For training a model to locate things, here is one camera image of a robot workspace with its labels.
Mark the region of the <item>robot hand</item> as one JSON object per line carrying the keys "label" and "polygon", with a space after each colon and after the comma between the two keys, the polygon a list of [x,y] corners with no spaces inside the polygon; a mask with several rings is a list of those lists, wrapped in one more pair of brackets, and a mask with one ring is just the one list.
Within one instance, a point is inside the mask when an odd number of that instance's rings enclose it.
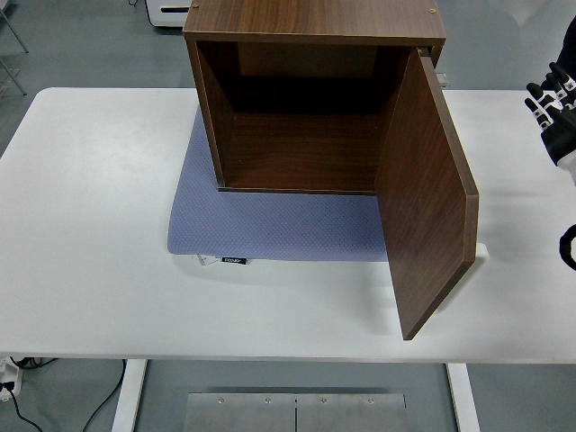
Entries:
{"label": "robot hand", "polygon": [[543,85],[528,83],[530,97],[525,105],[541,130],[548,156],[575,182],[575,80],[556,62],[549,68],[544,83],[551,92]]}

